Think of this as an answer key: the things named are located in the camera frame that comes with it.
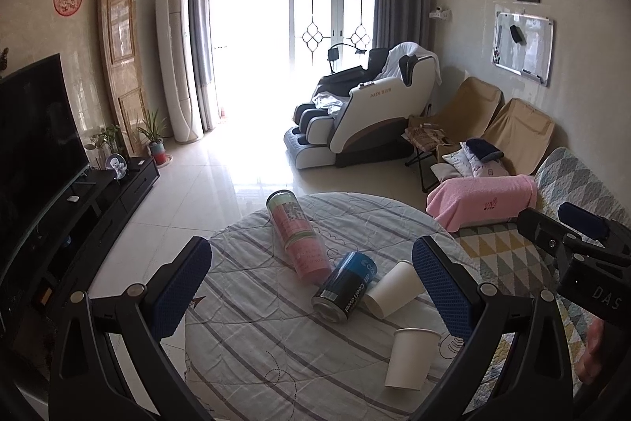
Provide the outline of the person's right hand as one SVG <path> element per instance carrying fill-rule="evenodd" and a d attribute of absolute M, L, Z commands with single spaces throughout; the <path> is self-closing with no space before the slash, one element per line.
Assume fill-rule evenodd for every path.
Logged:
<path fill-rule="evenodd" d="M 604 335 L 604 321 L 599 317 L 592 320 L 586 338 L 586 347 L 575 365 L 575 373 L 583 385 L 590 385 L 598 377 L 601 369 L 600 346 Z"/>

